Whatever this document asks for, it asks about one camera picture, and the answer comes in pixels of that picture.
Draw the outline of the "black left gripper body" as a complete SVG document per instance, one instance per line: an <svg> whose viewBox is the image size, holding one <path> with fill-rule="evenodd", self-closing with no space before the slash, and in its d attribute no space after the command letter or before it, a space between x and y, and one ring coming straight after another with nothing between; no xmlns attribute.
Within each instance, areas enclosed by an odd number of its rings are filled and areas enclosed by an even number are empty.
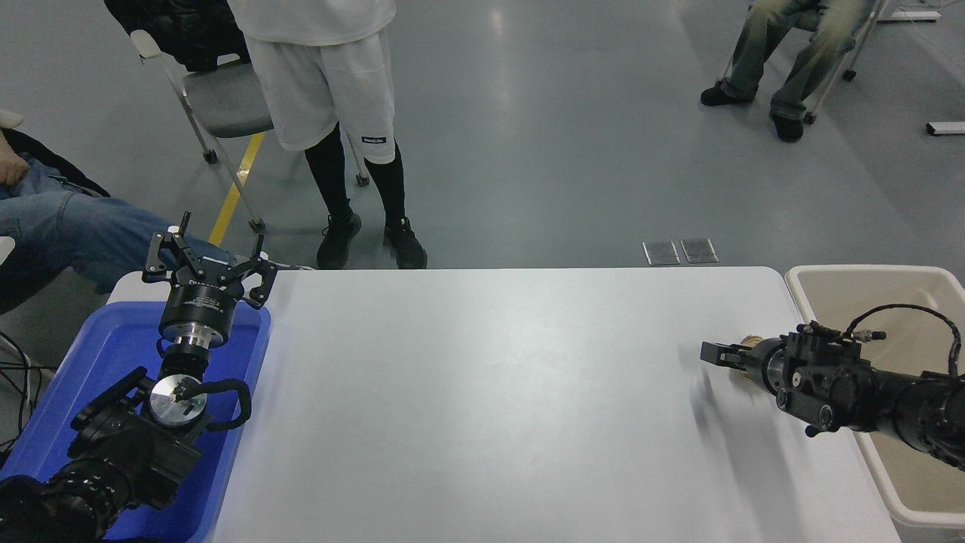
<svg viewBox="0 0 965 543"><path fill-rule="evenodd" d="M189 324L207 327L214 331L214 336L230 336L244 286L240 279L230 278L224 262L203 262L201 269L201 276L190 267L180 268L173 276L173 287L158 326L162 336L180 336Z"/></svg>

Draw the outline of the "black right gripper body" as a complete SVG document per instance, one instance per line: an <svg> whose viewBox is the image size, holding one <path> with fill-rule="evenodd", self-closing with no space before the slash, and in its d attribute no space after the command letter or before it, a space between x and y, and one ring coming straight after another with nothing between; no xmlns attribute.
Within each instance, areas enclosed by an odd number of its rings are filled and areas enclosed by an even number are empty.
<svg viewBox="0 0 965 543"><path fill-rule="evenodd" d="M749 337L748 345L752 346L752 350L748 353L750 357L748 362L749 378L763 391L772 392L767 374L770 357L772 357L772 339Z"/></svg>

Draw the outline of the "person's hand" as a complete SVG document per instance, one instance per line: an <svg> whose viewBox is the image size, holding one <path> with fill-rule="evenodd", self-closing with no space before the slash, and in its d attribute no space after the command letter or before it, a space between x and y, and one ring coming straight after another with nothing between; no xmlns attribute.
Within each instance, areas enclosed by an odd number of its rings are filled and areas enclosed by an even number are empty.
<svg viewBox="0 0 965 543"><path fill-rule="evenodd" d="M16 186L29 172L30 165L11 148L6 141L1 141L0 163L1 186Z"/></svg>

